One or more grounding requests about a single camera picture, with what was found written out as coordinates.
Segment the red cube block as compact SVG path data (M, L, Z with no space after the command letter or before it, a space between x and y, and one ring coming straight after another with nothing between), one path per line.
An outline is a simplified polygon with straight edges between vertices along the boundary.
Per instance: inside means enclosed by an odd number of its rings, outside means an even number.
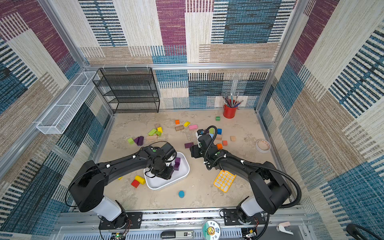
M134 188L137 188L139 185L140 185L140 182L138 182L137 180L133 180L131 185L134 187Z

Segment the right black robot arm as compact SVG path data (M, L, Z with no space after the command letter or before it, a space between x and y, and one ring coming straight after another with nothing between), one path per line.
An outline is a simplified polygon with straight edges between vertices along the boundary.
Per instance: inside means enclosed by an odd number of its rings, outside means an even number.
M210 126L196 132L198 143L190 147L191 156L203 158L207 170L227 171L250 183L252 197L245 198L237 206L237 218L248 224L259 213L273 215L278 209L294 207L302 199L302 190L297 181L278 170L270 162L253 163L241 159L214 144L218 129Z

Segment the yellow calculator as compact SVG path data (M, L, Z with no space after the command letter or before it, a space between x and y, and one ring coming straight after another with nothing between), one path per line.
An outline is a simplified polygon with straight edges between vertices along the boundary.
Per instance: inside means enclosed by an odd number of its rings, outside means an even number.
M233 175L228 171L221 170L215 178L213 185L222 192L227 193L235 179L236 175Z

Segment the lime green cube left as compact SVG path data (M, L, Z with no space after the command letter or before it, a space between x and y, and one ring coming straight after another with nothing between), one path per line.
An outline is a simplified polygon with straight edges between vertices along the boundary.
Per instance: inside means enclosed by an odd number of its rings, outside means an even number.
M128 143L129 143L130 145L133 145L135 142L134 142L134 140L133 140L132 138L129 138L129 139L128 139Z

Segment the white plastic storage bin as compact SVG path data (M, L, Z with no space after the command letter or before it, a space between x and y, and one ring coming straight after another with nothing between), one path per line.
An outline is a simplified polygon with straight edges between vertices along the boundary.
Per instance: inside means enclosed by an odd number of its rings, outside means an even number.
M183 179L190 173L190 165L186 156L182 152L177 152L177 157L180 158L180 166L177 171L174 171L169 180L164 180L158 177L149 178L145 176L146 185L149 189L157 191L169 187Z

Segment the red pen cup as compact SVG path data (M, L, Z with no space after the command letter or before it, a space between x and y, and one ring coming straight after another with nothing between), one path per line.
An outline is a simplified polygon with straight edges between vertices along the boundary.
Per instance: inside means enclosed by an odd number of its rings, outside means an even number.
M223 109L223 116L227 119L233 119L236 115L236 111L238 108L230 108L227 105L224 105Z

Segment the purple flat brick centre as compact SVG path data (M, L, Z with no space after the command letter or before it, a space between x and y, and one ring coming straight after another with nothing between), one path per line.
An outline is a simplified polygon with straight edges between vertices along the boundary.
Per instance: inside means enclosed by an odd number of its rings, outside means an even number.
M186 148L186 149L189 149L189 148L192 147L193 145L194 145L193 142L191 142L191 143L185 143L185 148Z

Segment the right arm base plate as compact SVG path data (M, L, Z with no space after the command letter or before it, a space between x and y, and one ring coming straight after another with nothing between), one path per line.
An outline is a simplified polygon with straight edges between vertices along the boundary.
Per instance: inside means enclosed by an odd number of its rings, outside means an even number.
M257 213L251 217L249 217L242 210L238 209L221 209L219 211L219 215L224 219L226 226L235 226L235 225L264 225L266 220L266 215L262 215L261 213Z

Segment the roll of tape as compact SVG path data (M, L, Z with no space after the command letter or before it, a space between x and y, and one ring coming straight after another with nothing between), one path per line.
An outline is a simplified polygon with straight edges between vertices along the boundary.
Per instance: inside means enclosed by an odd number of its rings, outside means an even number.
M256 149L260 152L260 153L267 153L268 151L270 151L271 149L271 144L267 141L267 140L264 140L264 139L259 139L257 140L256 142Z

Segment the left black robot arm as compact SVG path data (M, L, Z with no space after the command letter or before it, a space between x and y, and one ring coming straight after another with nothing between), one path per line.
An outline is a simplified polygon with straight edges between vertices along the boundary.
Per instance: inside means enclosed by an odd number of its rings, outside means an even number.
M104 196L104 188L114 180L140 169L148 168L158 178L169 180L173 174L171 162L177 151L168 142L162 147L146 146L134 154L103 163L85 162L68 190L75 207L82 213L94 212L112 222L122 213L123 208Z

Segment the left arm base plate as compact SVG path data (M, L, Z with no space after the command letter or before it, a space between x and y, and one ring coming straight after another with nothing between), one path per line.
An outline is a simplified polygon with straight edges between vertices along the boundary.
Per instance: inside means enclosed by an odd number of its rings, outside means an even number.
M142 224L143 212L121 213L115 220L101 218L99 230L128 230L139 229Z

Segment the white mesh wall basket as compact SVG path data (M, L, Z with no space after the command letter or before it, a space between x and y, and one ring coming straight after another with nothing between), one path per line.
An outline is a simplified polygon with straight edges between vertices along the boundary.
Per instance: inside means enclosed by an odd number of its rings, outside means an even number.
M65 132L94 88L96 72L81 73L38 123L44 135L61 135Z

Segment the long purple brick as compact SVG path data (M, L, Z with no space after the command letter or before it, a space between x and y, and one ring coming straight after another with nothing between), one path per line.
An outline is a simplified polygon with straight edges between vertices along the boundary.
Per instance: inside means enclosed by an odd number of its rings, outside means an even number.
M175 164L173 165L173 168L175 171L178 171L180 169L180 164L181 164L181 158L176 158Z

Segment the lime green brick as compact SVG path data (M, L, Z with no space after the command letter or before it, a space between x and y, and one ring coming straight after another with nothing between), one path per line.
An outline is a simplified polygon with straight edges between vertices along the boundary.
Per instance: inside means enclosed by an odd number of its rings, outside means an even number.
M148 133L148 135L149 135L149 136L156 135L156 132L157 132L157 129L152 129L152 130Z

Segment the round green sticker badge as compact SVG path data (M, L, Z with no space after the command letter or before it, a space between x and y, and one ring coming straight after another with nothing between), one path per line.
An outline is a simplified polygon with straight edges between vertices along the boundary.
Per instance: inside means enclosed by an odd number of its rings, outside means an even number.
M204 240L219 240L221 233L220 224L214 220L207 220L202 226L202 237Z

